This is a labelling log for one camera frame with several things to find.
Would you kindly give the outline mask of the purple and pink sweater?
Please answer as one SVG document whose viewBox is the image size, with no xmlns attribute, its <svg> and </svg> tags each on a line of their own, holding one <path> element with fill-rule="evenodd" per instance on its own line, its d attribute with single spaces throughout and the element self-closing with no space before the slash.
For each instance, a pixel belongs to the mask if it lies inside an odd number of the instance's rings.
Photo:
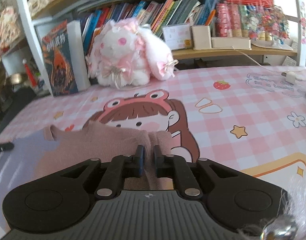
<svg viewBox="0 0 306 240">
<path fill-rule="evenodd" d="M 141 178 L 128 178 L 126 190 L 163 190 L 170 182 L 157 178 L 154 168 L 154 146 L 164 154 L 171 152 L 169 132 L 147 132 L 132 128 L 111 127 L 93 122 L 80 131 L 62 131 L 46 127 L 25 138 L 13 141 L 14 149 L 0 155 L 0 227 L 8 226 L 2 213 L 2 202 L 17 186 L 63 170 L 91 158 L 110 162 L 118 155 L 133 155 L 137 146 L 145 148 L 145 165 Z"/>
</svg>

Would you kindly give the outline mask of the metal bowl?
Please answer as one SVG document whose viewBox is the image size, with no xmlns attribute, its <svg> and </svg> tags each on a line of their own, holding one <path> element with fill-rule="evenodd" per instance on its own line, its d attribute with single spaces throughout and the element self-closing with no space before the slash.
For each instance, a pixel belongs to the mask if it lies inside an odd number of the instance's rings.
<svg viewBox="0 0 306 240">
<path fill-rule="evenodd" d="M 8 77 L 8 82 L 11 85 L 20 85 L 26 82 L 28 76 L 26 73 L 14 73 Z"/>
</svg>

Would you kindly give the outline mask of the red tassel ornament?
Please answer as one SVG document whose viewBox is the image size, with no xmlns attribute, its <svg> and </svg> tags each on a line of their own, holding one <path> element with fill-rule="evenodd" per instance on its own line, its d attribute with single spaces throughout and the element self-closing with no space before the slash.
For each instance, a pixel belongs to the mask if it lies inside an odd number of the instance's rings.
<svg viewBox="0 0 306 240">
<path fill-rule="evenodd" d="M 25 67 L 25 70 L 26 70 L 26 74 L 28 76 L 28 80 L 30 81 L 30 84 L 32 85 L 33 88 L 35 88 L 37 86 L 37 81 L 33 75 L 33 73 L 31 72 L 28 64 L 27 64 L 27 60 L 26 59 L 23 59 L 22 60 L 22 63 Z"/>
</svg>

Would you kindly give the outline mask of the white wooden bookshelf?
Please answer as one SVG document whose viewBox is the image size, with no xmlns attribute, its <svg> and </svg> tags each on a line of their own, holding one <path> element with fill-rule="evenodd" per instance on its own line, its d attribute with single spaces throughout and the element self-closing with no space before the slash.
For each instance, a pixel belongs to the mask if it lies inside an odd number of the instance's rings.
<svg viewBox="0 0 306 240">
<path fill-rule="evenodd" d="M 171 49 L 173 58 L 190 59 L 194 51 L 206 57 L 214 49 L 227 54 L 260 48 L 263 54 L 277 55 L 281 50 L 295 55 L 298 65 L 306 62 L 306 21 L 303 3 L 297 4 L 296 18 L 300 46 L 287 45 L 291 17 L 273 4 L 241 5 L 224 0 L 21 0 L 23 12 L 19 20 L 32 27 L 40 20 L 43 32 L 28 34 L 40 75 L 52 94 L 42 55 L 42 38 L 63 21 L 79 21 L 86 56 L 94 38 L 109 21 L 136 18 L 139 25 L 149 27 Z"/>
</svg>

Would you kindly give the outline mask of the Harry Potter book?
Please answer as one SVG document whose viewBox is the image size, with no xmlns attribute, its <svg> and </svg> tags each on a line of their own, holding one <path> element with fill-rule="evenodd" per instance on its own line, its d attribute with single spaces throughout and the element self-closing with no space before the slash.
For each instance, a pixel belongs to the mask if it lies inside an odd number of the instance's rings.
<svg viewBox="0 0 306 240">
<path fill-rule="evenodd" d="M 66 20 L 42 38 L 42 55 L 53 96 L 90 87 L 79 21 Z"/>
</svg>

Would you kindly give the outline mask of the white pink plush bunny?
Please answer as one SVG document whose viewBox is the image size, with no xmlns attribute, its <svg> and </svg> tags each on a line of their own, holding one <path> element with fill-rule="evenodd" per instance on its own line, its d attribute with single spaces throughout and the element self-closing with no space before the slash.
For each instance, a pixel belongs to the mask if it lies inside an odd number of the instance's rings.
<svg viewBox="0 0 306 240">
<path fill-rule="evenodd" d="M 151 77 L 165 81 L 174 76 L 178 61 L 171 49 L 136 18 L 109 20 L 94 38 L 86 56 L 88 75 L 101 86 L 141 87 Z"/>
</svg>

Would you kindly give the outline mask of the white charger plug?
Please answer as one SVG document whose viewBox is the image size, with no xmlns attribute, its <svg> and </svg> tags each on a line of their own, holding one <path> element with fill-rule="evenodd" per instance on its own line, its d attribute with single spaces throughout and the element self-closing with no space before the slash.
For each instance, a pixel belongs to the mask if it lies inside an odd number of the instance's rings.
<svg viewBox="0 0 306 240">
<path fill-rule="evenodd" d="M 285 81 L 295 85 L 296 84 L 296 74 L 295 72 L 282 72 L 281 75 L 285 77 Z"/>
</svg>

